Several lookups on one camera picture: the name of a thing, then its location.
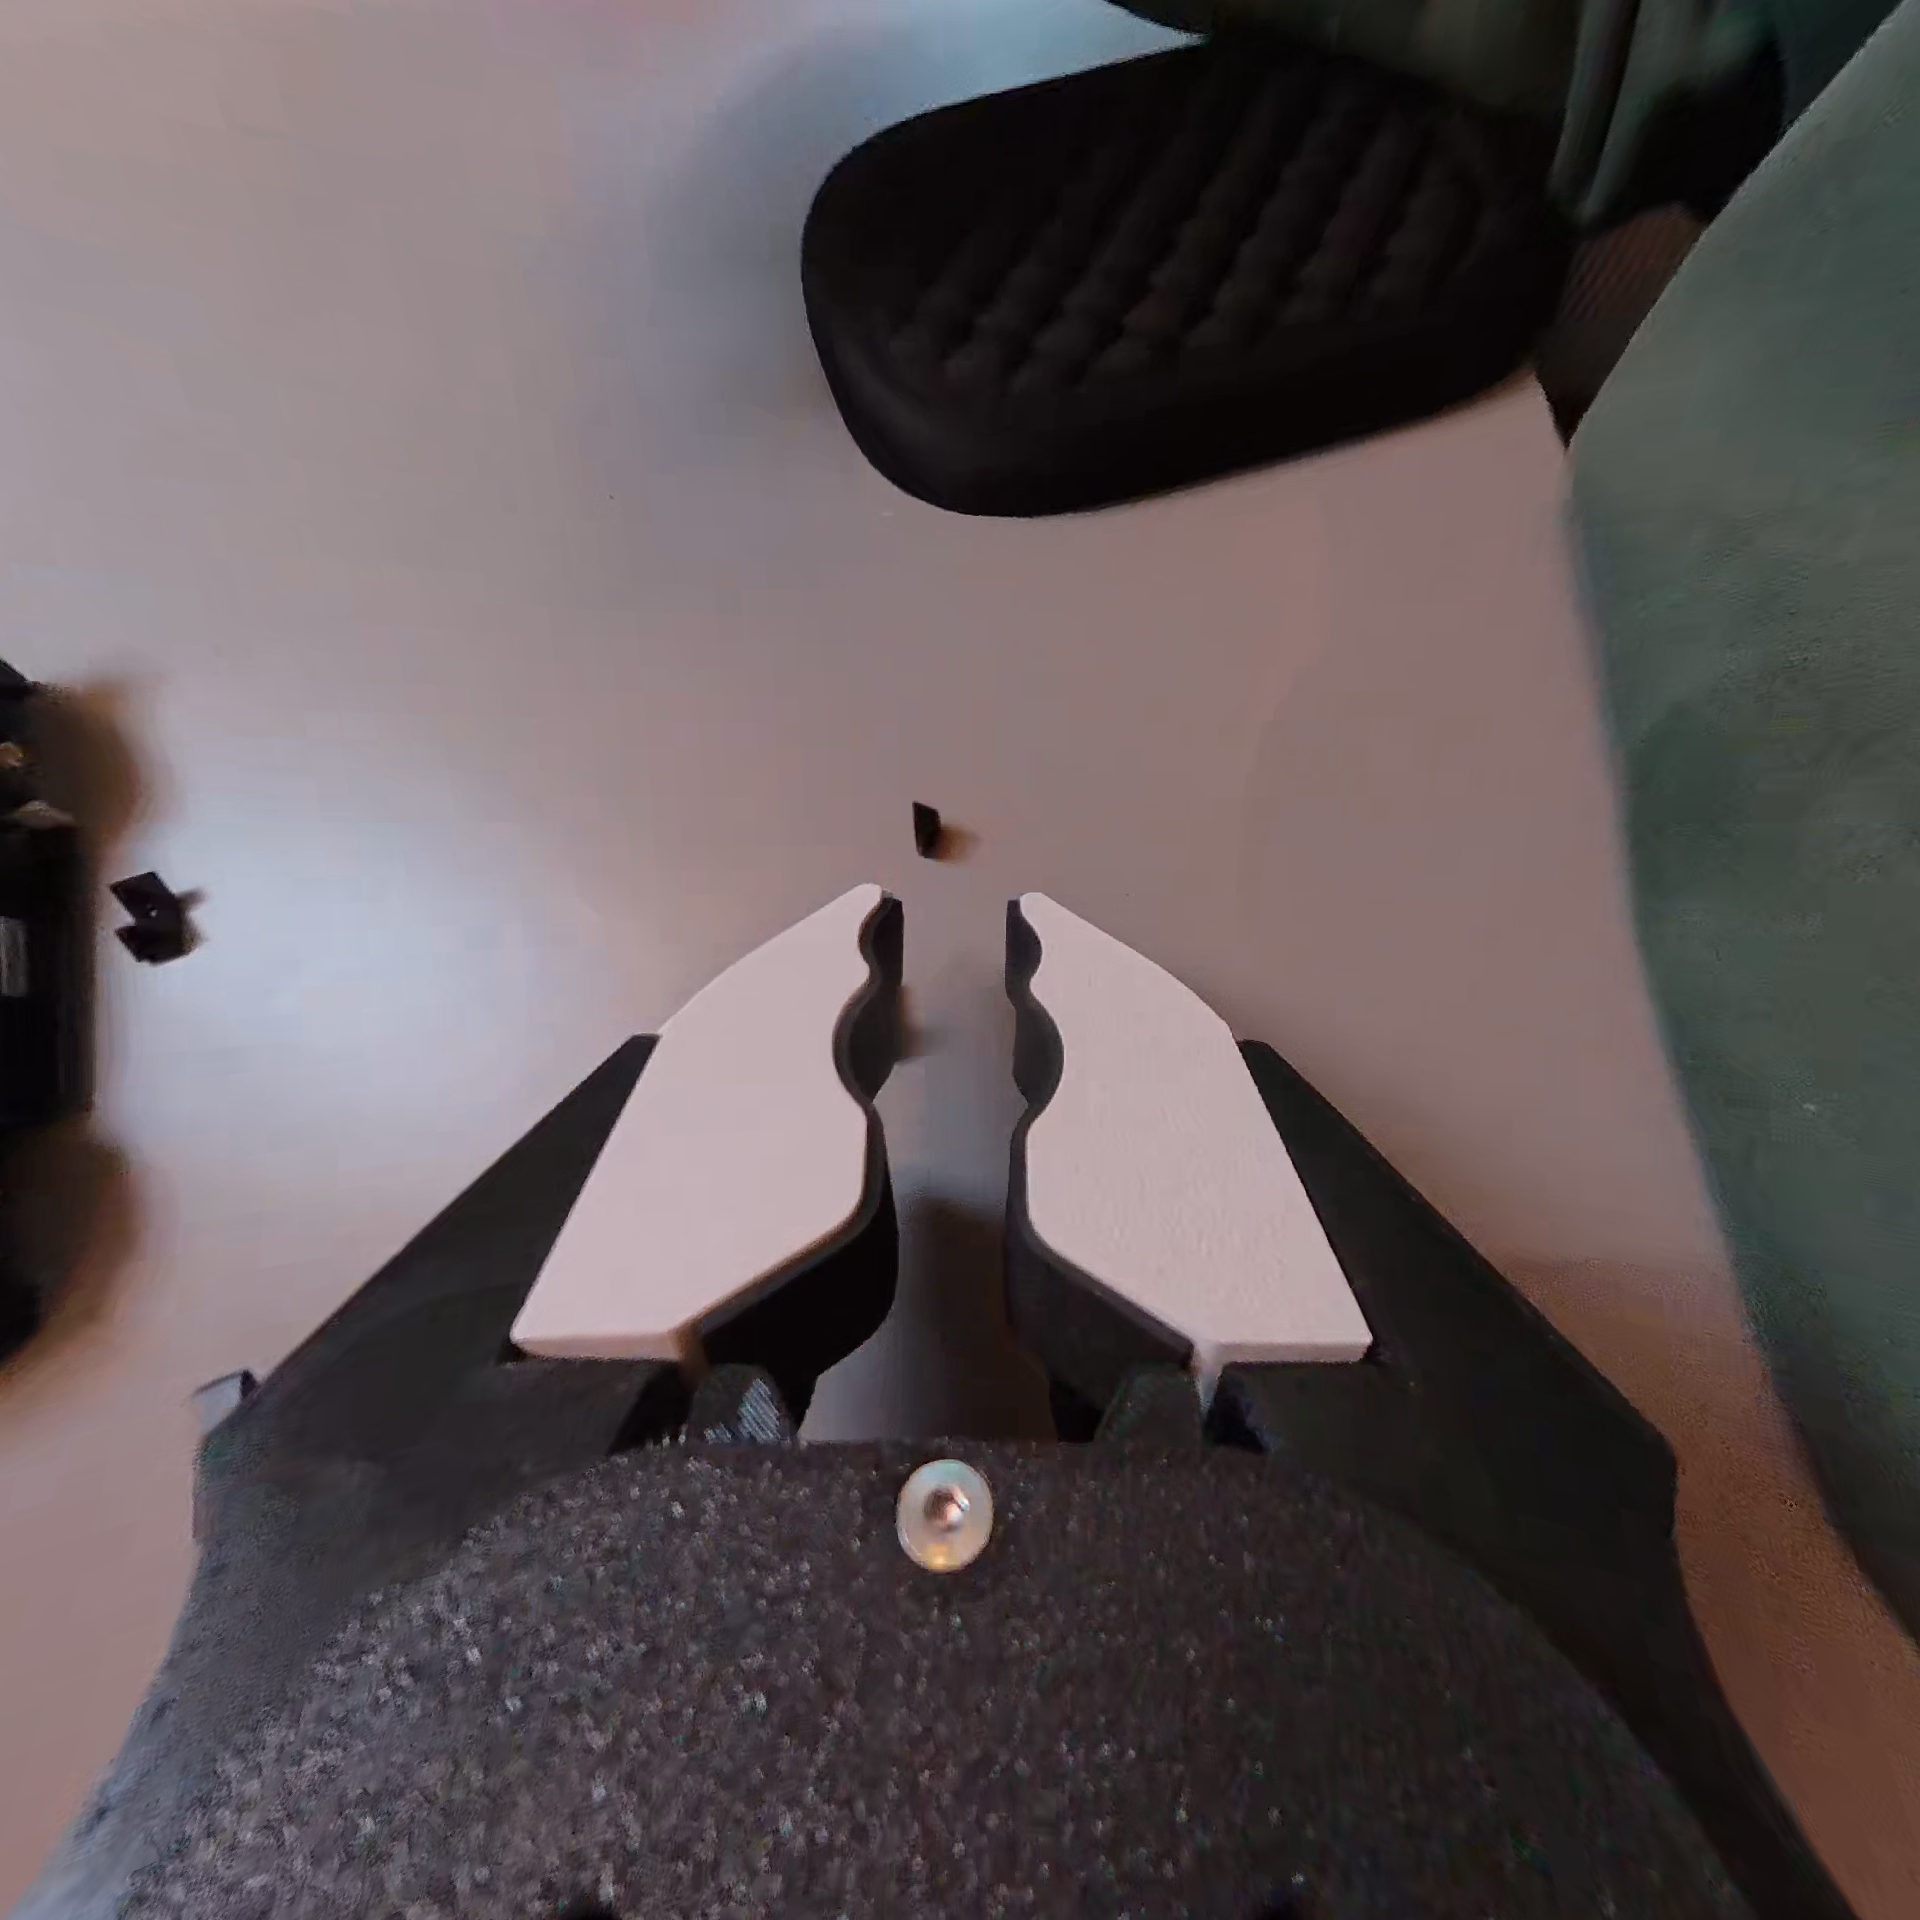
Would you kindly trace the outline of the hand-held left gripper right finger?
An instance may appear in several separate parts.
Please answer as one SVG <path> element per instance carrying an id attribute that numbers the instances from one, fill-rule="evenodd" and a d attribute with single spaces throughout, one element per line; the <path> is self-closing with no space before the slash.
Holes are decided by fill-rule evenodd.
<path id="1" fill-rule="evenodd" d="M 1230 1025 L 1045 895 L 1006 906 L 1022 1113 L 1006 1312 L 1062 1435 L 1140 1374 L 1209 1408 L 1231 1367 L 1351 1364 L 1376 1335 Z"/>

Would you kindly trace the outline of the person's right forearm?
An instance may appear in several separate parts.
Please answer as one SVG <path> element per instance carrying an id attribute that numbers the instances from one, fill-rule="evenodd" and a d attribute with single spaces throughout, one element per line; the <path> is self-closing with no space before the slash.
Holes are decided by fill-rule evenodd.
<path id="1" fill-rule="evenodd" d="M 1125 2 L 1197 36 L 1271 33 L 1427 80 L 1556 135 L 1582 227 L 1680 207 L 1708 223 L 1785 124 L 1785 62 L 1742 2 Z"/>

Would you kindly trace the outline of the black lego car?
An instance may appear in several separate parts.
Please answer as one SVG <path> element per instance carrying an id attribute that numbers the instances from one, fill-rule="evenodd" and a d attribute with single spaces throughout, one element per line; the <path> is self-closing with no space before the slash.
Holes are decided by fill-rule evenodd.
<path id="1" fill-rule="evenodd" d="M 3 666 L 3 1138 L 85 1113 L 93 1082 L 89 856 L 53 694 Z"/>

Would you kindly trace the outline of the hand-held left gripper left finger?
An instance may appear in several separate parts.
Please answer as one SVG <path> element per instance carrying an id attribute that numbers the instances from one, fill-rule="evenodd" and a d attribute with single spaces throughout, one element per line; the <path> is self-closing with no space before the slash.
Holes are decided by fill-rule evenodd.
<path id="1" fill-rule="evenodd" d="M 878 1094 L 900 1058 L 903 906 L 859 882 L 656 1034 L 512 1321 L 520 1353 L 761 1369 L 799 1424 L 896 1299 Z"/>

